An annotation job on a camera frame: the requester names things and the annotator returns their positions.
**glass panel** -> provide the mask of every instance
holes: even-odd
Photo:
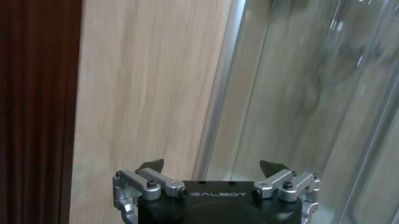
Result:
[[[273,1],[232,179],[262,179],[260,159],[317,173],[317,224],[338,216],[397,71],[397,4],[399,0]],[[358,194],[369,196],[354,198],[352,218],[344,223],[366,223],[365,202],[381,178],[372,177],[389,168],[382,158],[389,156],[380,155],[384,166],[377,168],[376,162],[369,172],[373,184],[360,189]],[[384,221],[396,206],[389,203],[390,209],[381,212]]]

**wooden door frame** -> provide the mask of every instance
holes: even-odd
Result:
[[[67,223],[81,7],[0,3],[0,223]]]

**robotic hand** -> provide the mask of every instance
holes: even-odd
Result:
[[[161,168],[162,159],[111,178],[126,224],[308,224],[318,208],[320,179],[282,164],[260,161],[265,179],[257,182],[179,181]]]

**beige wall panel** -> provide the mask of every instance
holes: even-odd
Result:
[[[70,223],[119,223],[111,175],[189,179],[230,0],[86,0]]]

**glass shower door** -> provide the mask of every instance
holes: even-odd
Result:
[[[284,163],[321,176],[313,223],[389,223],[399,207],[385,194],[399,188],[399,0],[272,2],[230,179],[262,179],[253,161]]]

